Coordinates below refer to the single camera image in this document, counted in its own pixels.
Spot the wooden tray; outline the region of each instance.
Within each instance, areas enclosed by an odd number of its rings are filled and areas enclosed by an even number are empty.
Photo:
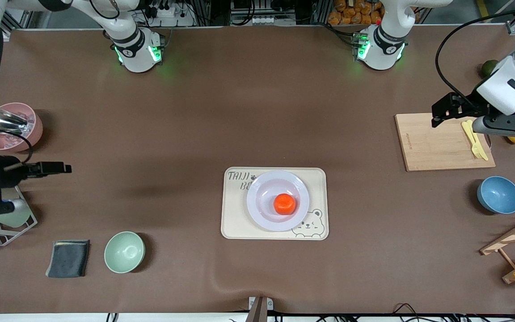
[[[496,167],[484,135],[478,138],[488,161],[476,159],[470,151],[460,123],[474,118],[448,120],[437,128],[431,126],[431,119],[431,113],[395,115],[406,171]]]

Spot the orange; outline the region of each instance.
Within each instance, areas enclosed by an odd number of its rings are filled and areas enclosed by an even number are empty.
[[[274,209],[280,215],[290,215],[295,211],[295,198],[280,194],[274,200]]]

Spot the green fruit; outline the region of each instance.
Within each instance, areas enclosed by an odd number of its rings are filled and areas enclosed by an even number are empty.
[[[482,76],[483,79],[490,76],[492,71],[494,71],[496,64],[498,64],[498,61],[494,59],[486,61],[486,63],[482,64],[482,68],[480,69],[480,76]]]

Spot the green bowl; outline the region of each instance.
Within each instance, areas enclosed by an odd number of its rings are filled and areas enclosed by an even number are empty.
[[[114,273],[128,273],[144,258],[144,241],[133,232],[121,232],[106,244],[105,263]]]

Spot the brown table cover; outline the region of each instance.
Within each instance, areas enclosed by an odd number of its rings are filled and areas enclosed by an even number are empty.
[[[493,137],[494,169],[407,173],[398,113],[429,112],[449,92],[434,56],[451,26],[417,26],[388,71],[354,63],[322,27],[176,30],[165,63],[133,74],[100,31],[15,31],[0,105],[24,102],[45,135],[33,161],[70,175],[21,184],[39,224],[0,247],[0,313],[219,312],[266,295],[285,312],[515,313],[511,268],[478,249],[515,225],[487,216],[481,179],[515,182],[515,145]],[[441,65],[469,93],[478,65],[515,48],[503,26],[456,35]],[[231,166],[320,167],[324,241],[227,240]],[[135,273],[108,270],[114,234],[140,233]],[[49,279],[55,240],[90,239],[86,276]],[[507,246],[515,260],[515,244]]]

